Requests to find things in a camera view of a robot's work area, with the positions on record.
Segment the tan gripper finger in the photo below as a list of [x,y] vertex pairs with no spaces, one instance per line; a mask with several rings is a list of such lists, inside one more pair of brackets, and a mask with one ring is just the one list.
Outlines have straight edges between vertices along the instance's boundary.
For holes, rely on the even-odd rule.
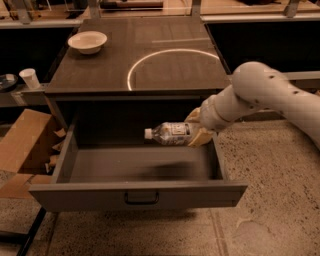
[[200,122],[200,108],[195,108],[186,117],[185,122],[189,123],[199,123]]
[[207,144],[213,136],[213,132],[207,130],[206,128],[200,128],[188,143],[189,147],[199,147],[204,144]]

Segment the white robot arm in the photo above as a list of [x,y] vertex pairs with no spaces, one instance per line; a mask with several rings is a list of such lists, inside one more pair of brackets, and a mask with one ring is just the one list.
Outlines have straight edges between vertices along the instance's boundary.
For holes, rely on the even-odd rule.
[[320,97],[295,87],[284,74],[260,62],[237,67],[228,87],[187,116],[188,122],[200,125],[188,145],[201,146],[213,133],[266,108],[285,117],[320,147]]

